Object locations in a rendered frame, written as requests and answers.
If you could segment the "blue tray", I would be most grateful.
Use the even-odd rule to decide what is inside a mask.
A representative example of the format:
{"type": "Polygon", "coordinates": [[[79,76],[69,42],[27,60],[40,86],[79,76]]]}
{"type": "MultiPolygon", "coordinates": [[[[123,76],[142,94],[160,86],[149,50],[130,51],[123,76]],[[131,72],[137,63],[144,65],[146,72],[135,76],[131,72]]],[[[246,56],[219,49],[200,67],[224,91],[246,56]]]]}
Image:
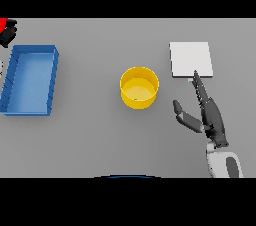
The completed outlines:
{"type": "Polygon", "coordinates": [[[49,116],[58,59],[55,45],[14,45],[0,94],[0,114],[49,116]]]}

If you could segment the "red beaker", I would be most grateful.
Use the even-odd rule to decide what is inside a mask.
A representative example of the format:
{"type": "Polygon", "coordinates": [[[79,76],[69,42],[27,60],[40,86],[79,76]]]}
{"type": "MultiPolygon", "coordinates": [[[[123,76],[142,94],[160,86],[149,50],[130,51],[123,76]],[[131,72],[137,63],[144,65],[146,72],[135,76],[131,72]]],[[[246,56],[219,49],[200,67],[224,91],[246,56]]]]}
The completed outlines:
{"type": "Polygon", "coordinates": [[[6,28],[7,20],[8,20],[8,18],[0,18],[0,33],[2,33],[4,31],[4,29],[6,28]]]}

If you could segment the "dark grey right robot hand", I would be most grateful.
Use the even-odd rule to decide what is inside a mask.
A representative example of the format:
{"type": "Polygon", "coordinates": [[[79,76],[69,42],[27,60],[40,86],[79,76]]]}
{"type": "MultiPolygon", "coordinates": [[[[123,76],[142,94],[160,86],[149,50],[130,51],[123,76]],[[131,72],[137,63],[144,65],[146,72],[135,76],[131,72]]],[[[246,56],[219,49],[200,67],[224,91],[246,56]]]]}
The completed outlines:
{"type": "Polygon", "coordinates": [[[192,84],[195,88],[199,107],[201,109],[201,119],[197,119],[183,110],[178,100],[173,101],[174,112],[177,121],[196,133],[205,133],[217,148],[229,145],[221,112],[213,100],[209,97],[206,88],[198,74],[194,71],[192,84]]]}

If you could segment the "yellow bowl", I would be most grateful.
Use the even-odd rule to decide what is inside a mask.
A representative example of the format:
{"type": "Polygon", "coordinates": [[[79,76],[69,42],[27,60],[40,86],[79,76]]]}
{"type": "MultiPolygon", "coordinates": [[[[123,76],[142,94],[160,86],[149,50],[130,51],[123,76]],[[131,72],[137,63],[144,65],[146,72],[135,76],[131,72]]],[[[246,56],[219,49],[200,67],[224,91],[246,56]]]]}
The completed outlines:
{"type": "Polygon", "coordinates": [[[120,78],[120,97],[133,110],[150,107],[158,93],[159,79],[154,71],[142,66],[127,69],[120,78]]]}

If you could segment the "pale square measuring scale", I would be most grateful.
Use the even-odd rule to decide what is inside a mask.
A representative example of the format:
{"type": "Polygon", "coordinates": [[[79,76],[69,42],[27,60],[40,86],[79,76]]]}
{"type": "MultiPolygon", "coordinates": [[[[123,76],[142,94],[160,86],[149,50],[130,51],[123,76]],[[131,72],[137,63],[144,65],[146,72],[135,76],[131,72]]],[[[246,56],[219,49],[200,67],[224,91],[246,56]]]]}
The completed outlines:
{"type": "Polygon", "coordinates": [[[192,78],[194,71],[203,78],[213,77],[207,42],[170,42],[169,49],[171,72],[174,78],[192,78]]]}

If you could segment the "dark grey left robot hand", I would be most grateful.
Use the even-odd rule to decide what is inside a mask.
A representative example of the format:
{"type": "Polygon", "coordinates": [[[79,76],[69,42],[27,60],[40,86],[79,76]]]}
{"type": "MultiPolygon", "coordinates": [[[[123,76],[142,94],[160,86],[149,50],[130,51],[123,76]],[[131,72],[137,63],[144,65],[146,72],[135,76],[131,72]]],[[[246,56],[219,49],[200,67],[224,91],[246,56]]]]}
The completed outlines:
{"type": "Polygon", "coordinates": [[[0,33],[0,45],[7,48],[9,43],[16,37],[17,21],[14,19],[8,19],[6,22],[6,28],[0,33]]]}

